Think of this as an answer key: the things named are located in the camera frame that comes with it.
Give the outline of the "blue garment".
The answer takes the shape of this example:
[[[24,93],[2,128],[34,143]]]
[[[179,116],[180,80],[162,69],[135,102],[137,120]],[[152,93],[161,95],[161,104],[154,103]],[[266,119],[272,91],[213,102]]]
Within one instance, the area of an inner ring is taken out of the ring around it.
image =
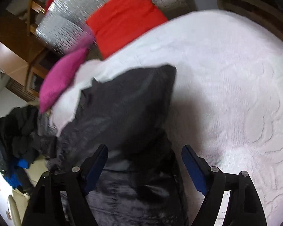
[[[29,165],[26,160],[15,160],[9,166],[8,173],[3,177],[13,189],[17,189],[20,187],[24,190],[27,190],[32,186],[29,177],[25,171],[25,169],[28,168]]]

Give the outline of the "silver foil insulation panel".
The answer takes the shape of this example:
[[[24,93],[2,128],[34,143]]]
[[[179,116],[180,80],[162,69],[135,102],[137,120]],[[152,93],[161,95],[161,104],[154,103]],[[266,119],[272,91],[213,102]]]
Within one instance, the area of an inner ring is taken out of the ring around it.
[[[68,54],[93,43],[88,17],[108,0],[54,0],[40,21],[36,36],[49,48]],[[185,0],[152,0],[168,19],[186,14]]]

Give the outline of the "magenta pillow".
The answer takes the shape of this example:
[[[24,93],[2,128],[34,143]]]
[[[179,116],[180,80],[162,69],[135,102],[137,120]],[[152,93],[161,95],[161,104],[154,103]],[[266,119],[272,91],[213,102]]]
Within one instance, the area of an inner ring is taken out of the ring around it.
[[[77,70],[89,53],[88,48],[80,48],[62,57],[46,75],[39,92],[39,110],[49,110],[60,95],[73,81]]]

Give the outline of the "wooden cabinet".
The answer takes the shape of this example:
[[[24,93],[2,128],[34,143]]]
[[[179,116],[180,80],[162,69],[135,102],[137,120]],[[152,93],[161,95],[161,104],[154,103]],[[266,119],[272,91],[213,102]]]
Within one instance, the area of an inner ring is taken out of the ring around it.
[[[48,49],[35,35],[28,36],[26,23],[4,11],[0,16],[0,70],[35,97],[34,78],[43,80],[48,70],[40,65]]]

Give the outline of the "red pillow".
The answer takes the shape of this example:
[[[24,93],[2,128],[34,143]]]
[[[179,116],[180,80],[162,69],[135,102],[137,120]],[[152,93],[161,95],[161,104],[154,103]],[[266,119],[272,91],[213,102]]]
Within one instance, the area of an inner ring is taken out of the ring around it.
[[[167,22],[152,0],[109,0],[86,21],[103,59]]]

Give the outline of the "pale pink bedspread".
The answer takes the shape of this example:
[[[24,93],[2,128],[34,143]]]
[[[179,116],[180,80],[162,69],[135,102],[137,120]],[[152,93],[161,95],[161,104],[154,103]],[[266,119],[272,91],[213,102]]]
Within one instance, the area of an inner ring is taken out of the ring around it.
[[[61,131],[80,91],[137,67],[174,65],[165,125],[177,155],[189,144],[226,173],[249,173],[268,225],[283,222],[283,42],[231,12],[192,12],[158,26],[106,60],[89,59],[53,106]]]

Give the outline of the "black jacket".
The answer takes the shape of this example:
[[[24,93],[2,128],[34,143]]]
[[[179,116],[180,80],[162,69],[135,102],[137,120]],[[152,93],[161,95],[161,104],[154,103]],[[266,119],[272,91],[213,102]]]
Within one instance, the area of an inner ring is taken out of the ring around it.
[[[64,173],[104,144],[109,157],[87,201],[99,225],[188,225],[179,165],[163,125],[176,68],[135,68],[82,90],[48,165]]]

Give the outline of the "dark clothes pile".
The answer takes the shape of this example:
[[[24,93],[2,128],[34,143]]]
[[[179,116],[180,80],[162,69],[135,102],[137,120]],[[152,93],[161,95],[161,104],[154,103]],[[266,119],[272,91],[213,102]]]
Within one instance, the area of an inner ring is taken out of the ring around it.
[[[24,159],[30,167],[39,156],[47,159],[55,158],[57,143],[55,134],[56,129],[49,125],[49,114],[40,113],[36,106],[16,107],[6,116],[0,117],[2,176],[8,173],[9,166],[15,160]],[[30,195],[34,185],[32,184],[27,190],[20,187],[17,190]]]

